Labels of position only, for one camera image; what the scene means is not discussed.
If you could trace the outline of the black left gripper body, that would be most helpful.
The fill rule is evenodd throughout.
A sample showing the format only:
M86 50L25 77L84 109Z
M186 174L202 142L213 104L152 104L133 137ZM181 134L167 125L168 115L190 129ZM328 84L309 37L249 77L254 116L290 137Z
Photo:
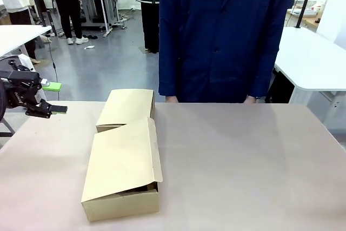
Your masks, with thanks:
M42 79L10 80L1 78L1 109L24 107L43 109L42 98L37 98Z

